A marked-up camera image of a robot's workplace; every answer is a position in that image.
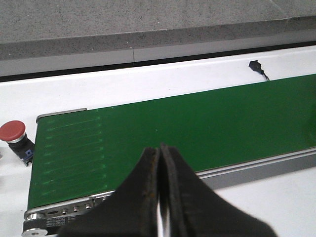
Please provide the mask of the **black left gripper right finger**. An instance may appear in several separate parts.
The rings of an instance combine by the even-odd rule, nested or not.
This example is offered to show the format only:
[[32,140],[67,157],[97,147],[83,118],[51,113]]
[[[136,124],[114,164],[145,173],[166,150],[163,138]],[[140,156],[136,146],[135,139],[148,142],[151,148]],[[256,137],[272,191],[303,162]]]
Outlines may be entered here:
[[275,237],[265,222],[231,205],[209,188],[176,147],[160,147],[160,196],[172,237]]

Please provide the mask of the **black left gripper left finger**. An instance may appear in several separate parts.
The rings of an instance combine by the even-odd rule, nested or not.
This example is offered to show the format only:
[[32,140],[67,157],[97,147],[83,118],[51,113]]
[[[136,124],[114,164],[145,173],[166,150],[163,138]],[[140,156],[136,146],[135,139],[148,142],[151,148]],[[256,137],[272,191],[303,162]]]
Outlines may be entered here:
[[158,150],[145,148],[123,183],[105,201],[62,227],[60,237],[155,237]]

